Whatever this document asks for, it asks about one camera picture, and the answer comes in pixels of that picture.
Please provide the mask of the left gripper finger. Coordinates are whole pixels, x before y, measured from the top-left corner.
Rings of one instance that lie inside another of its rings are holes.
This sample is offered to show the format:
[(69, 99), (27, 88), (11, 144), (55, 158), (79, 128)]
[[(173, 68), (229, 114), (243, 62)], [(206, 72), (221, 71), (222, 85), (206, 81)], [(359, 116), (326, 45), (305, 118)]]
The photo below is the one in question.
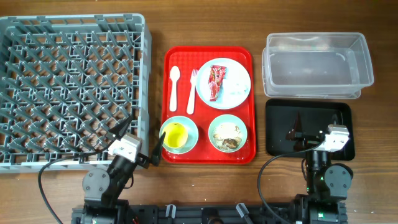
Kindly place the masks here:
[(163, 148), (165, 135), (166, 135), (166, 132), (164, 132), (160, 136), (158, 143), (155, 145), (155, 148), (152, 151), (152, 157), (150, 159), (150, 163), (154, 166), (158, 166), (160, 164), (160, 158), (161, 158), (161, 154), (162, 154), (162, 148)]
[(123, 119), (120, 123), (110, 129), (110, 139), (121, 139), (130, 127), (131, 121), (134, 116), (130, 115), (128, 118)]

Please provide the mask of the small light blue saucer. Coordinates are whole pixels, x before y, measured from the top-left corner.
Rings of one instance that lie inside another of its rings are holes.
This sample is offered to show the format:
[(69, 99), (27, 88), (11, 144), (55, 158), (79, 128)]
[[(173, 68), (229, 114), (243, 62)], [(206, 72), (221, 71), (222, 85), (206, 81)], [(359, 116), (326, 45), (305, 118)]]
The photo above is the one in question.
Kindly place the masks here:
[(186, 116), (174, 116), (174, 117), (169, 118), (167, 121), (165, 121), (163, 123), (163, 125), (160, 128), (159, 136), (161, 136), (164, 133), (164, 128), (169, 123), (183, 124), (187, 129), (188, 139), (187, 139), (185, 145), (178, 149), (173, 149), (173, 148), (167, 147), (165, 145), (165, 143), (163, 143), (163, 147), (165, 148), (165, 150), (172, 154), (185, 154), (185, 153), (191, 151), (197, 144), (198, 137), (199, 137), (198, 128), (197, 128), (196, 124), (190, 118), (188, 118)]

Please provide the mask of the leftover rice food waste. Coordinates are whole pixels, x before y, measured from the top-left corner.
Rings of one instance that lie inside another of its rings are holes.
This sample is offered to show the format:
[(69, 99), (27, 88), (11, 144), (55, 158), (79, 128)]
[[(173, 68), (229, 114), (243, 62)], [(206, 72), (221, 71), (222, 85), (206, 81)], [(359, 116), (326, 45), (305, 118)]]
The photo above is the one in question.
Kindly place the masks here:
[(213, 131), (216, 147), (221, 151), (233, 151), (242, 141), (243, 134), (234, 123), (221, 123)]

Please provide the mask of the green bowl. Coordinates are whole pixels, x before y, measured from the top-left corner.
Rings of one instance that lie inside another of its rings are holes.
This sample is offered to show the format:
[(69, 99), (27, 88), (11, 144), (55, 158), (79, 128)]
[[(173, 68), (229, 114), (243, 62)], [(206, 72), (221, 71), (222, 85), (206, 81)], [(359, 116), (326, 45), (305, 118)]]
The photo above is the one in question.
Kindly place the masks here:
[(232, 153), (243, 148), (248, 140), (248, 130), (237, 116), (222, 114), (210, 123), (208, 138), (217, 150)]

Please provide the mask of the pink plastic fork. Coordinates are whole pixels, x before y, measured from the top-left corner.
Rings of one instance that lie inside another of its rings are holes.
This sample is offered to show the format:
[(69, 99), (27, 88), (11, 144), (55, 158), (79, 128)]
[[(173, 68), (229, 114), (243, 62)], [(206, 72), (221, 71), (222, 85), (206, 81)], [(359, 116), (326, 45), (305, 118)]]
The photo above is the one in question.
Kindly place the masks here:
[(187, 103), (187, 114), (193, 114), (194, 112), (194, 107), (195, 107), (195, 89), (196, 89), (196, 84), (197, 84), (197, 75), (198, 75), (198, 70), (193, 69), (192, 70), (192, 75), (190, 78), (190, 83), (191, 83), (191, 89), (190, 89), (190, 94), (189, 94), (189, 99)]

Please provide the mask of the white plastic spoon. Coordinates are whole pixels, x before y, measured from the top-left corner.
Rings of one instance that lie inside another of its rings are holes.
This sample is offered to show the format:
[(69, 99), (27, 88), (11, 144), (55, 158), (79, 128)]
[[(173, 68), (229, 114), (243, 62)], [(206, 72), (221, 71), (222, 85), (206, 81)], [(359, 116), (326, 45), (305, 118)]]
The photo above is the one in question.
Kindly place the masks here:
[(180, 78), (180, 70), (177, 66), (173, 66), (170, 70), (170, 79), (172, 81), (172, 89), (170, 94), (169, 110), (177, 110), (177, 82)]

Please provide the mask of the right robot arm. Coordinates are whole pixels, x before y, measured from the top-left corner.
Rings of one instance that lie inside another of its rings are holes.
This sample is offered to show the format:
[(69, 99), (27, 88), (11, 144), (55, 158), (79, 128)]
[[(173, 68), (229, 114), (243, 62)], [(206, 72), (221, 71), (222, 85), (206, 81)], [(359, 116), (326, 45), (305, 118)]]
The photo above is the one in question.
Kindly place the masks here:
[(301, 117), (286, 139), (295, 141), (294, 151), (304, 152), (302, 172), (307, 183), (307, 194), (298, 194), (290, 203), (288, 218), (292, 223), (347, 223), (346, 205), (353, 171), (342, 163), (331, 162), (331, 154), (344, 148), (349, 131), (344, 125), (330, 124), (327, 132), (305, 134)]

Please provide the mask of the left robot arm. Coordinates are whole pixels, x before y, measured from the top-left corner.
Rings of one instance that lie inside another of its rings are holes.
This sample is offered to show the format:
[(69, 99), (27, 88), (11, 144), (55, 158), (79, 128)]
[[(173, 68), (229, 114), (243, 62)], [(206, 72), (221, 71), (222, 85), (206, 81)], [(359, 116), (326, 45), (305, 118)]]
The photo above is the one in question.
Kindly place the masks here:
[(146, 156), (141, 152), (142, 139), (127, 131), (133, 116), (123, 119), (106, 133), (111, 140), (108, 153), (114, 158), (106, 170), (92, 169), (82, 182), (85, 191), (84, 207), (73, 209), (72, 223), (139, 223), (127, 200), (119, 196), (127, 189), (128, 180), (133, 180), (136, 167), (148, 168), (151, 164), (158, 166), (165, 133), (159, 142)]

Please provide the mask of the red snack wrapper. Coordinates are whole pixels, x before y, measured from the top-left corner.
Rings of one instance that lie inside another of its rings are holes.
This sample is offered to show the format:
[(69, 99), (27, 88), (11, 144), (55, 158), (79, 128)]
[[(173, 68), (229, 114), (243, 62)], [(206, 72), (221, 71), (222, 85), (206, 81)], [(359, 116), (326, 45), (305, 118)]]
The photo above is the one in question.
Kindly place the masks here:
[(216, 101), (220, 92), (227, 68), (221, 65), (212, 65), (210, 67), (210, 76), (208, 85), (210, 89), (210, 101)]

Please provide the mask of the white tissue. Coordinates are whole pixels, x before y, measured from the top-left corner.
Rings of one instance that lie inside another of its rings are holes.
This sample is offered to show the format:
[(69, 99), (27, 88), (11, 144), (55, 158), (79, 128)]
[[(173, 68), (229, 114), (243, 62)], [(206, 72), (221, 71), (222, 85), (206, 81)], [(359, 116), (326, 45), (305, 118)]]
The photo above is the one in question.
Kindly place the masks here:
[(248, 90), (248, 87), (244, 83), (230, 80), (228, 90), (232, 95), (243, 95)]

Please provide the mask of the yellow plastic cup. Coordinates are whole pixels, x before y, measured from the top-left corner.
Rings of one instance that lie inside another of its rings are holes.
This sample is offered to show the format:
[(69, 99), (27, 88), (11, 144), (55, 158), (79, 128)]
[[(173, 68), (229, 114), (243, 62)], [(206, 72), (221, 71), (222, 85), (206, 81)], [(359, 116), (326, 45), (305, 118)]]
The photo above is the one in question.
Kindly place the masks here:
[(185, 145), (188, 139), (186, 127), (181, 123), (169, 123), (164, 128), (164, 143), (167, 147), (178, 149)]

